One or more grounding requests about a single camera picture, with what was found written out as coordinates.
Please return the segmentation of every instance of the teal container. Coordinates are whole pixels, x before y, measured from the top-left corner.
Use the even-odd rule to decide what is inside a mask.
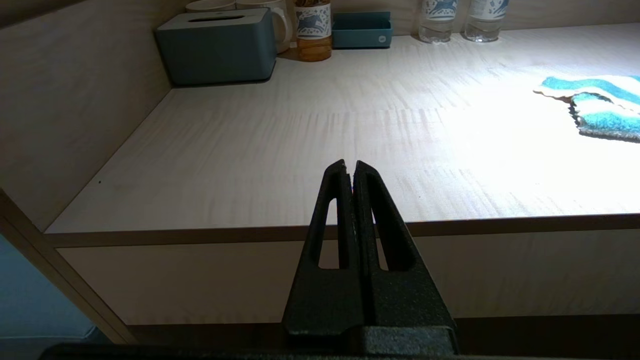
[[[333,14],[334,49],[386,49],[394,29],[390,12]]]
[[[183,13],[155,34],[174,85],[264,81],[276,62],[268,8]]]

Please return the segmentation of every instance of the wooden desk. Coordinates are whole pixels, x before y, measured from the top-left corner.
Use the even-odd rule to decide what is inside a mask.
[[[48,233],[304,226],[321,175],[376,167],[407,222],[640,212],[640,146],[579,136],[547,76],[640,74],[640,24],[278,59],[173,89]]]
[[[340,158],[376,167],[414,224],[622,214],[637,227],[640,145],[578,135],[568,105],[532,89],[640,74],[639,31],[395,37],[321,63],[280,58],[263,84],[173,89],[47,234],[125,323],[150,324],[278,321],[301,242],[277,240],[303,239]],[[640,312],[637,235],[417,242],[454,316],[576,315]],[[208,244],[94,247],[159,243]]]

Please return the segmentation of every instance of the drawer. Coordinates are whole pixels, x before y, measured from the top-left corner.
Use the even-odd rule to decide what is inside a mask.
[[[416,244],[453,317],[640,313],[637,230]],[[279,322],[300,241],[58,249],[127,325]],[[337,265],[326,241],[321,264]]]

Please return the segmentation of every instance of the desk surface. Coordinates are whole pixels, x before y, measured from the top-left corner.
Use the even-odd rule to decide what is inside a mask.
[[[308,225],[326,166],[376,167],[407,222],[640,213],[640,145],[578,134],[547,76],[640,74],[640,24],[279,58],[173,89],[48,233]],[[329,223],[335,223],[330,215]]]

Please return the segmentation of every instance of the water bottle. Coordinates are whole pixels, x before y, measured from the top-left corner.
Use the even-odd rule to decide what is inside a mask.
[[[473,0],[465,24],[465,38],[475,42],[498,40],[509,0]]]
[[[457,10],[458,0],[422,0],[420,40],[432,44],[448,42]]]

